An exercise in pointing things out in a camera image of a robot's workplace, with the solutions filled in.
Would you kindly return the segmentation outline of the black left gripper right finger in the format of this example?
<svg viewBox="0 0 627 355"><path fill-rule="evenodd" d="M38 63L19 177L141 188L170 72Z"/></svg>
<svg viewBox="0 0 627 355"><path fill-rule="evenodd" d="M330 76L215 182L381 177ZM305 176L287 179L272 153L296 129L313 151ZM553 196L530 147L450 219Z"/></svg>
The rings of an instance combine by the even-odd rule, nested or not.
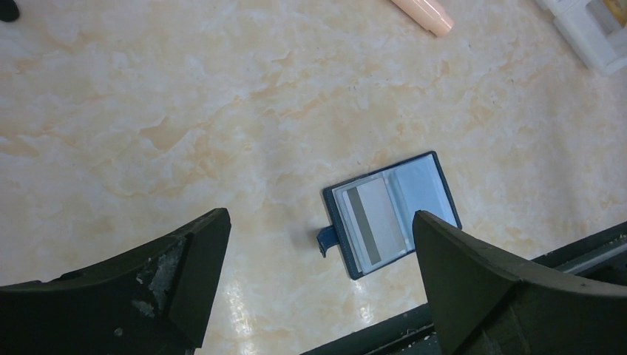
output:
<svg viewBox="0 0 627 355"><path fill-rule="evenodd" d="M416 254L443 354L624 354L626 254L569 273L426 211Z"/></svg>

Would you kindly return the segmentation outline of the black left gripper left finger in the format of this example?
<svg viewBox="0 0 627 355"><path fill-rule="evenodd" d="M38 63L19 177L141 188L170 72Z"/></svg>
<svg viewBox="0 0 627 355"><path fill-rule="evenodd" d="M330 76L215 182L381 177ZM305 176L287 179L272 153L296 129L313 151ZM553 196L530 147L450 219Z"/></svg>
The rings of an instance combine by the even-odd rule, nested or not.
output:
<svg viewBox="0 0 627 355"><path fill-rule="evenodd" d="M3 354L193 354L202 348L231 218L213 209L48 282L1 288Z"/></svg>

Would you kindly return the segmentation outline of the grey magnetic stripe card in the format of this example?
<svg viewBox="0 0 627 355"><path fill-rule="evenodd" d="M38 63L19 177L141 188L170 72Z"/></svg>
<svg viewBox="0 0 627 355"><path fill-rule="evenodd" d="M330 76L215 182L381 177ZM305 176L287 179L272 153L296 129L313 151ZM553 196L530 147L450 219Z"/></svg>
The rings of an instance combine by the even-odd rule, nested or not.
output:
<svg viewBox="0 0 627 355"><path fill-rule="evenodd" d="M383 177L355 182L337 193L345 230L363 274L407 252L407 243Z"/></svg>

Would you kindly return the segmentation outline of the blue card holder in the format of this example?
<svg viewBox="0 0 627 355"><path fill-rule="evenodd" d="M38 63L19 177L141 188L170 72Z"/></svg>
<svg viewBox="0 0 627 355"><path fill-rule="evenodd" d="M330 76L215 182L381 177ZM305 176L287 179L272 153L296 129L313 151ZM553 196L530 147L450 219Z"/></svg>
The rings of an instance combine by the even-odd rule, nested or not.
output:
<svg viewBox="0 0 627 355"><path fill-rule="evenodd" d="M322 256L337 247L358 280L412 254L413 218L425 210L457 228L460 217L434 151L322 190L331 224L316 236Z"/></svg>

